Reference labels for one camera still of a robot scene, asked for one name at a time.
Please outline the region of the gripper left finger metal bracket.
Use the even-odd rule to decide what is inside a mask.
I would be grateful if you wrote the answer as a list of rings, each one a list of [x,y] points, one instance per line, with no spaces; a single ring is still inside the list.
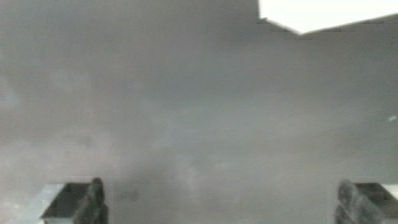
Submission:
[[[22,211],[17,224],[109,224],[102,179],[49,184]]]

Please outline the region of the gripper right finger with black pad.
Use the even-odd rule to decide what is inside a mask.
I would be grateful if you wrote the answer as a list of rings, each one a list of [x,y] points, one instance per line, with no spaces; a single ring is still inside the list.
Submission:
[[[398,224],[398,183],[340,182],[335,224]]]

